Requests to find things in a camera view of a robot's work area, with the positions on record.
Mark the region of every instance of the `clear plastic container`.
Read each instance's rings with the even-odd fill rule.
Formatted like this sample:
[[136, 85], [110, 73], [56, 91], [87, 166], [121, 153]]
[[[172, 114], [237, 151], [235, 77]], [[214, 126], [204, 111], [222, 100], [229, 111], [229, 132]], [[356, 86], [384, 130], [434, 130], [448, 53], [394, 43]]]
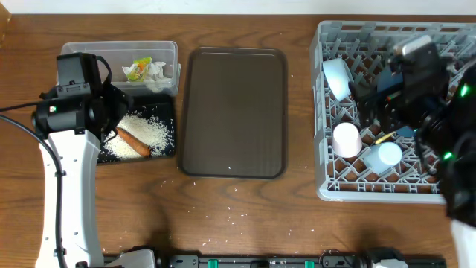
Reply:
[[[61, 54], [85, 52], [102, 56], [112, 71], [112, 84], [130, 95], [179, 93], [180, 64], [178, 48], [173, 41], [110, 41], [110, 42], [70, 42], [64, 44]], [[129, 67], [134, 60], [151, 57], [153, 62], [165, 62], [164, 76], [167, 82], [127, 82], [122, 67]], [[107, 76], [106, 67], [98, 63], [101, 78]]]

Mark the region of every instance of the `rectangular tray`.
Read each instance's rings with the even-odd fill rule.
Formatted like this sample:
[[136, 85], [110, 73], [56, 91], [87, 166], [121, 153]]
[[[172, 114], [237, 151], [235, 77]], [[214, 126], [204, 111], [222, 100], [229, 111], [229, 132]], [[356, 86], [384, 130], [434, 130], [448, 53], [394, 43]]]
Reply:
[[287, 63], [276, 49], [190, 56], [179, 166], [191, 176], [273, 179], [286, 169]]

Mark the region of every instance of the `green connector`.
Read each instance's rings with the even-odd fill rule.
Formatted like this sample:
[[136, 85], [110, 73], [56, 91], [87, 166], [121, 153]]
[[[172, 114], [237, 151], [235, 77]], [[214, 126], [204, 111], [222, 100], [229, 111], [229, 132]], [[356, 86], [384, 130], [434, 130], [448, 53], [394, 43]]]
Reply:
[[218, 260], [208, 260], [208, 268], [218, 268]]
[[314, 268], [314, 261], [304, 261], [304, 268]]

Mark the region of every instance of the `plastic grid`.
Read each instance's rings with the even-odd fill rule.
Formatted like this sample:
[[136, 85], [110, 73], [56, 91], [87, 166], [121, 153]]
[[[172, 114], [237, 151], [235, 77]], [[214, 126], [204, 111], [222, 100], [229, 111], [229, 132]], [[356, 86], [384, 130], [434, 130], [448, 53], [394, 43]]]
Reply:
[[[322, 22], [312, 42], [311, 58], [315, 97], [315, 162], [318, 196], [323, 200], [363, 202], [444, 203], [440, 183], [430, 176], [415, 152], [414, 140], [393, 135], [403, 152], [402, 161], [382, 176], [365, 167], [362, 158], [370, 145], [384, 135], [377, 126], [362, 129], [356, 105], [346, 98], [335, 101], [322, 62], [341, 57], [354, 81], [374, 86], [393, 44], [414, 35], [429, 34], [442, 56], [458, 59], [451, 70], [450, 88], [455, 89], [471, 55], [476, 54], [475, 24], [413, 22]], [[332, 128], [350, 122], [360, 129], [363, 150], [350, 159], [334, 154]], [[428, 148], [423, 156], [435, 168], [438, 157]]]

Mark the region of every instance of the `white plastic cup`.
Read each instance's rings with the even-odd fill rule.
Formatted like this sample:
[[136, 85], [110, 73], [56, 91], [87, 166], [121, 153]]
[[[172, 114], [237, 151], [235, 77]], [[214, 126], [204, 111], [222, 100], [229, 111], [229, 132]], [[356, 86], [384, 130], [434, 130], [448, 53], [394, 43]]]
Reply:
[[370, 153], [364, 157], [364, 164], [374, 173], [381, 175], [402, 160], [402, 149], [393, 142], [373, 145]]
[[332, 133], [332, 148], [344, 158], [356, 156], [362, 149], [362, 138], [356, 126], [340, 123]]
[[350, 95], [349, 82], [353, 82], [349, 66], [343, 59], [337, 58], [322, 62], [327, 84], [337, 101], [342, 101]]

